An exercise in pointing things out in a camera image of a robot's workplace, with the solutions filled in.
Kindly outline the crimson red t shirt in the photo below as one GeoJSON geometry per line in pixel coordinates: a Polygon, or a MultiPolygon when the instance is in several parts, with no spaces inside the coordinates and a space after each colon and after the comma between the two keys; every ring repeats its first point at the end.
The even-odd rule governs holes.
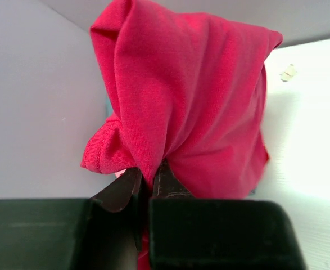
{"type": "Polygon", "coordinates": [[[112,1],[90,28],[113,109],[81,166],[137,167],[149,188],[163,160],[200,198],[243,199],[269,160],[261,134],[264,62],[282,35],[151,1],[112,1]]]}

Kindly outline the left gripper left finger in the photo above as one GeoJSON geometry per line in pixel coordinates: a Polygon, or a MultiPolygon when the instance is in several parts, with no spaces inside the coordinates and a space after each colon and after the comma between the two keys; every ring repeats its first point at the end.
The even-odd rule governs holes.
{"type": "Polygon", "coordinates": [[[0,269],[136,269],[145,193],[130,168],[89,199],[0,199],[0,269]]]}

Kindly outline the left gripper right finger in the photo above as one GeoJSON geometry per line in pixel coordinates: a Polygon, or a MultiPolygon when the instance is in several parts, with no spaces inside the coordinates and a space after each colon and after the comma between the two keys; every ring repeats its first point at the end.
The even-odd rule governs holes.
{"type": "Polygon", "coordinates": [[[152,269],[305,269],[292,223],[277,203],[197,199],[163,161],[148,205],[152,269]]]}

